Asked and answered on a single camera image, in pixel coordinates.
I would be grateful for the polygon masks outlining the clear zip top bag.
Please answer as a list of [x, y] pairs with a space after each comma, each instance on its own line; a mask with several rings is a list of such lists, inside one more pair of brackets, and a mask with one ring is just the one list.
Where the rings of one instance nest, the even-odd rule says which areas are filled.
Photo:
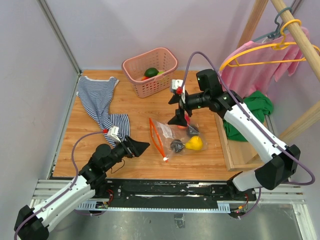
[[199, 126], [187, 121], [187, 126], [169, 125], [149, 119], [151, 140], [164, 162], [174, 156], [183, 156], [204, 151], [207, 140]]

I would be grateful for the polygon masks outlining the fake red-yellow mango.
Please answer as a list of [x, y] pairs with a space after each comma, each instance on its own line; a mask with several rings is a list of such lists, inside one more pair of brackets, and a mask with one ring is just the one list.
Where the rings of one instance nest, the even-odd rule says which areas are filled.
[[141, 78], [141, 81], [145, 81], [145, 80], [148, 80], [150, 77], [148, 77], [148, 76], [143, 76], [142, 78]]

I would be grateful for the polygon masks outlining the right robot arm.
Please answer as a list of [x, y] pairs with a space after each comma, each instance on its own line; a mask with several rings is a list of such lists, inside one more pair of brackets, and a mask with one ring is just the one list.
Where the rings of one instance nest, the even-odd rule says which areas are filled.
[[168, 103], [177, 103], [178, 109], [168, 124], [185, 127], [188, 124], [185, 115], [191, 116], [196, 109], [209, 108], [235, 127], [254, 147], [264, 163], [255, 170], [233, 177], [226, 188], [227, 196], [238, 200], [248, 189], [263, 187], [273, 190], [287, 181], [296, 172], [300, 149], [296, 145], [288, 146], [269, 132], [244, 102], [237, 104], [236, 101], [241, 101], [241, 98], [235, 92], [223, 91], [214, 70], [199, 71], [196, 77], [200, 92], [194, 94], [187, 93], [181, 79], [171, 81], [170, 91], [173, 96]]

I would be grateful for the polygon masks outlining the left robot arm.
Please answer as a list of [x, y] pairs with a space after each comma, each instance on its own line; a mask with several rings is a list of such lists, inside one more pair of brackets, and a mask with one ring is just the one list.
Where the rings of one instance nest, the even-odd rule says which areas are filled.
[[115, 147], [100, 144], [75, 177], [42, 203], [22, 207], [14, 225], [15, 240], [46, 240], [50, 232], [80, 204], [107, 193], [107, 171], [123, 158], [140, 157], [150, 146], [126, 136]]

